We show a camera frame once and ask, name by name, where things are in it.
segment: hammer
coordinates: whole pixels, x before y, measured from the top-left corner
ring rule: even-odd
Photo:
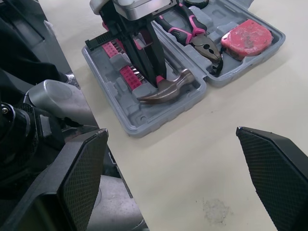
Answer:
[[[161,76],[158,76],[156,81],[158,88],[157,93],[139,97],[137,100],[139,100],[141,103],[148,104],[159,104],[173,100],[178,97],[180,94],[180,89],[184,85],[194,82],[194,75],[190,70],[184,69],[173,81],[166,80]]]

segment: stain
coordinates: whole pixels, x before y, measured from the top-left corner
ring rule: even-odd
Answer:
[[[203,199],[203,211],[205,213],[205,219],[211,224],[226,225],[225,218],[229,213],[229,207],[219,199],[212,199],[204,202]]]

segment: gray plastic tool case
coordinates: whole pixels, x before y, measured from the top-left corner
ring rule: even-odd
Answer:
[[[94,51],[83,48],[86,61],[128,135],[140,138],[157,130],[201,101],[206,91],[205,82],[216,87],[225,86],[269,59],[282,46],[285,35],[251,14],[247,10],[251,2],[252,0],[210,0],[209,5],[201,10],[194,6],[190,8],[197,19],[207,26],[208,36],[218,48],[221,37],[247,19],[258,22],[272,33],[271,46],[258,56],[245,57],[238,61],[224,53],[224,66],[219,77],[209,73],[212,64],[208,59],[201,56],[191,45],[179,44],[175,37],[153,22],[166,56],[167,79],[173,80],[177,73],[185,68],[191,70],[195,76],[195,82],[181,89],[181,95],[176,100],[164,104],[147,105],[137,101],[137,97],[155,92],[156,88],[144,80],[141,86],[131,91],[118,71],[127,65],[124,57],[120,57],[122,54],[118,55],[117,59],[109,59],[101,47]],[[173,10],[163,16],[173,26],[190,31],[184,19]]]

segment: white table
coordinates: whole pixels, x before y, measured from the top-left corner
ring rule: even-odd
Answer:
[[[208,85],[200,103],[142,139],[122,129],[81,54],[84,41],[103,32],[89,1],[40,4],[99,126],[109,130],[108,144],[151,231],[276,230],[235,130],[272,131],[308,154],[308,1],[256,0],[250,11],[287,35],[279,52],[223,88]],[[207,201],[216,205],[212,217],[205,217]]]

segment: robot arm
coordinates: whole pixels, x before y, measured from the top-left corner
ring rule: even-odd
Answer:
[[[151,21],[178,3],[178,0],[91,0],[93,12],[102,17],[109,31],[87,40],[86,45],[92,51],[119,39],[133,66],[157,87],[156,77],[166,79],[167,70],[164,51]],[[137,34],[143,37],[143,48],[135,43]]]

